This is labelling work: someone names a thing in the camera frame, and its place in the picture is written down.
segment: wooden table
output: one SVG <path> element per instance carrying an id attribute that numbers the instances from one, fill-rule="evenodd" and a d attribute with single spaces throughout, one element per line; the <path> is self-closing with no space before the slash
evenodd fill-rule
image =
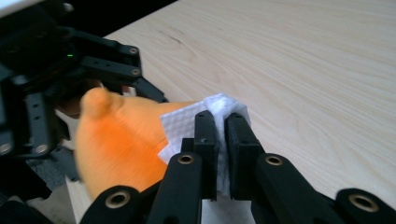
<path id="1" fill-rule="evenodd" d="M 139 47 L 170 101 L 247 105 L 265 150 L 317 191 L 364 189 L 396 208 L 394 1 L 179 0 L 107 37 Z M 69 185 L 77 219 L 81 188 Z"/>

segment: orange stuffed animal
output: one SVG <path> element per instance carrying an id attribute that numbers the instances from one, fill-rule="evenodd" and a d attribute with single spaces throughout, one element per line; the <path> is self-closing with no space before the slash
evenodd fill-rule
<path id="1" fill-rule="evenodd" d="M 117 185 L 143 191 L 163 178 L 166 164 L 157 154 L 167 145 L 160 115 L 195 102 L 159 104 L 94 88 L 81 100 L 76 162 L 95 199 Z"/>

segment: black plastic bracket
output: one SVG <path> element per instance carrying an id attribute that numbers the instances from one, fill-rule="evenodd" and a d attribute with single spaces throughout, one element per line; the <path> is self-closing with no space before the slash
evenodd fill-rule
<path id="1" fill-rule="evenodd" d="M 201 157 L 192 152 L 180 152 L 171 158 L 147 224 L 201 223 L 202 163 Z"/>

